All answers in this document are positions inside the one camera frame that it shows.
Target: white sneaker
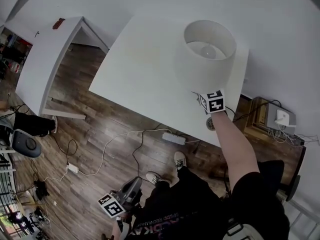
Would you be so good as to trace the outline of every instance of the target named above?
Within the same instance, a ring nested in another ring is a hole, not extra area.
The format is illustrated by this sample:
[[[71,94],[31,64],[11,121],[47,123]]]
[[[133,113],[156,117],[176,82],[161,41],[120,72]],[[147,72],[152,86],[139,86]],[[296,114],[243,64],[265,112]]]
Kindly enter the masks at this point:
[[[187,160],[186,160],[186,156],[184,153],[182,153],[181,151],[177,151],[174,153],[174,163],[175,163],[175,167],[178,170],[180,170],[183,166],[187,167]]]
[[[56,134],[57,133],[57,130],[58,130],[58,119],[55,115],[52,116],[52,120],[54,120],[54,123],[55,123],[55,128],[53,130],[53,133]]]
[[[148,171],[145,177],[153,185],[155,185],[158,182],[168,182],[169,184],[171,183],[169,180],[161,178],[161,176],[158,173],[155,173],[153,171]]]

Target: hand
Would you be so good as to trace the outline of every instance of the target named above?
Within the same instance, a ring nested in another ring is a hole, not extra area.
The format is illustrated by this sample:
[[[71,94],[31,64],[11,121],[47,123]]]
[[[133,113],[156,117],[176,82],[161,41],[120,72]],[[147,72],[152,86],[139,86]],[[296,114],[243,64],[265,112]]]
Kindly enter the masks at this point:
[[[8,102],[0,100],[0,110],[7,110]]]
[[[124,218],[124,219],[130,219],[130,218],[132,218],[132,214],[130,212],[126,211],[126,212],[120,214],[119,217]]]

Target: white table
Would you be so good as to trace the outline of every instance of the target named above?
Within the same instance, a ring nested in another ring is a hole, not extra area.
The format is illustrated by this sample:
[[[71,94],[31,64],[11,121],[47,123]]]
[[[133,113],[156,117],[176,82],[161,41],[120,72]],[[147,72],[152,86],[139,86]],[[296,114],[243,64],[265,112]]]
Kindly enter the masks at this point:
[[[174,74],[178,36],[189,22],[134,16],[103,60],[89,91],[200,140],[220,146],[210,131],[197,95]],[[249,50],[237,44],[234,66],[224,89],[226,105],[237,109]]]
[[[69,45],[81,28],[105,53],[108,48],[84,22],[82,16],[67,18],[58,29],[52,28],[54,24],[55,22],[49,24],[36,35],[15,92],[38,116],[46,114],[85,119],[84,114],[47,109],[49,91]]]

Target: speaker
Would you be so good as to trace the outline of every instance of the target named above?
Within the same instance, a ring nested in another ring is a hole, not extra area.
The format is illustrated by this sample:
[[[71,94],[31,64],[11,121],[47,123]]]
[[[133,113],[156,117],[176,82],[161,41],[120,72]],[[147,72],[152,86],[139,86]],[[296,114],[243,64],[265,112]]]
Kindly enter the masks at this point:
[[[29,158],[37,158],[42,152],[40,143],[33,136],[20,129],[13,131],[10,146],[13,150]]]

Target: black t-shirt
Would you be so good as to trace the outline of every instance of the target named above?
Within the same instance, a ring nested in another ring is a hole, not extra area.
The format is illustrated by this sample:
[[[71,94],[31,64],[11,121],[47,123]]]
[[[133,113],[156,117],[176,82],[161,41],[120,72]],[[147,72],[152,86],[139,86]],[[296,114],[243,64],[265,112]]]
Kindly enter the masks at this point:
[[[222,240],[228,228],[227,210],[237,222],[253,226],[264,240],[288,239],[289,221],[282,204],[261,174],[251,172],[234,186],[228,209],[212,191],[191,189],[180,195],[172,188],[142,209],[126,240]]]

